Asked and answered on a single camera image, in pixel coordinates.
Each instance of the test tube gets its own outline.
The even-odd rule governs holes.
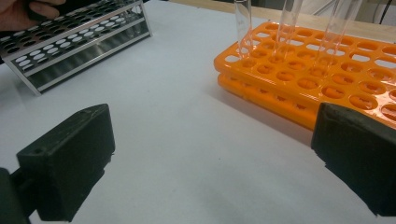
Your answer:
[[[303,0],[286,0],[277,29],[272,62],[285,60]]]
[[[336,0],[324,36],[318,49],[312,75],[324,77],[331,67],[341,44],[347,24],[358,13],[361,0]]]
[[[132,0],[132,1],[125,1],[125,0],[114,0],[116,4],[118,4],[119,6],[127,6],[128,4],[133,4],[134,2],[136,2],[136,0]],[[133,22],[133,21],[137,21],[139,19],[139,16],[137,15],[137,13],[140,12],[140,6],[135,6],[133,8],[130,8],[124,12],[122,12],[120,15],[125,19],[126,22]],[[129,36],[129,37],[135,37],[137,35],[140,35],[141,33],[141,25],[140,23],[136,24],[134,27],[128,28],[125,30],[125,33]]]
[[[251,1],[234,0],[238,53],[241,59],[247,58],[252,50],[251,39]]]

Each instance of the stacked rack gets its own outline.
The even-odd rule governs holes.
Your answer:
[[[103,0],[0,39],[4,62],[36,94],[151,36],[142,1]]]
[[[272,63],[278,24],[252,31],[255,46],[240,59],[237,43],[216,59],[224,89],[314,130],[322,102],[360,111],[396,129],[396,46],[344,36],[327,74],[312,70],[324,32],[296,27],[286,60]]]

